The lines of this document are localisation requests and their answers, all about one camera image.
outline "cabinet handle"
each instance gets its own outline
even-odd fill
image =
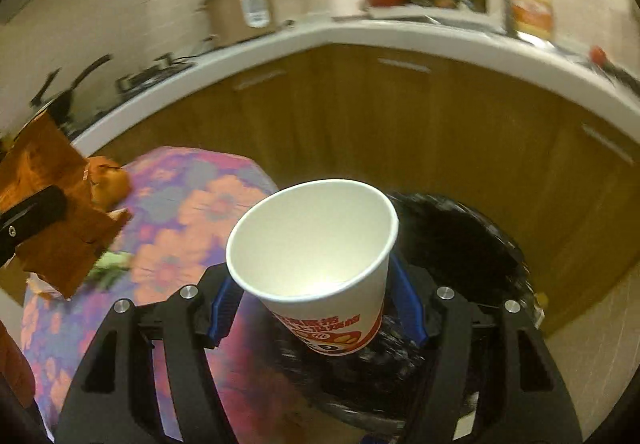
[[[253,79],[247,79],[245,81],[242,81],[241,83],[238,83],[234,87],[234,90],[236,92],[239,92],[240,90],[245,90],[246,88],[253,87],[254,85],[269,81],[273,78],[277,78],[278,76],[283,76],[286,73],[287,71],[283,69],[272,70],[271,72],[267,72],[266,74],[262,74],[261,76],[255,77]]]
[[[409,63],[408,61],[398,61],[396,59],[378,58],[378,62],[383,65],[390,65],[392,67],[398,67],[401,69],[415,70],[418,72],[424,72],[425,74],[431,74],[431,69],[424,65],[418,65],[416,63]]]
[[[631,157],[626,151],[620,148],[615,142],[613,142],[610,138],[605,137],[600,132],[596,132],[593,128],[591,128],[588,124],[583,123],[582,129],[585,134],[589,137],[597,140],[601,145],[609,148],[613,153],[620,157],[623,161],[625,161],[629,166],[635,166],[636,161]]]

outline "floral tablecloth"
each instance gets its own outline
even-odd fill
[[[22,351],[36,379],[36,401],[55,427],[73,374],[113,302],[129,297],[137,305],[165,300],[196,283],[204,270],[225,259],[231,229],[256,202],[275,191],[251,160],[188,148],[159,148],[127,166],[134,185],[122,206],[133,219],[112,250],[135,254],[131,270],[108,292],[83,285],[70,301],[45,300],[30,291],[22,320]],[[242,443],[290,442],[283,424],[300,398],[284,376],[256,351],[248,329],[260,303],[245,294],[230,335],[207,361],[229,421]],[[162,345],[154,370],[162,423],[180,438],[171,403]]]

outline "stove burner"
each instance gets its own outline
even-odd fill
[[[123,97],[123,101],[130,100],[145,90],[196,64],[192,62],[175,61],[170,53],[164,54],[154,61],[159,61],[160,63],[143,70],[139,74],[128,74],[116,81],[116,88]]]

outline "white paper cup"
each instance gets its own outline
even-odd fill
[[[398,215],[381,191],[318,180],[265,198],[236,224],[226,264],[240,287],[321,354],[342,356],[380,328]]]

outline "silver bolt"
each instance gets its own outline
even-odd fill
[[[185,285],[180,289],[180,296],[184,299],[191,299],[198,293],[198,288],[195,285]]]
[[[113,309],[118,313],[122,314],[126,312],[131,307],[131,302],[128,299],[119,299],[116,303],[113,304]]]
[[[514,299],[508,299],[505,301],[504,308],[513,314],[520,312],[520,304]]]
[[[438,294],[440,299],[451,299],[456,295],[453,289],[449,287],[439,287],[436,294]]]

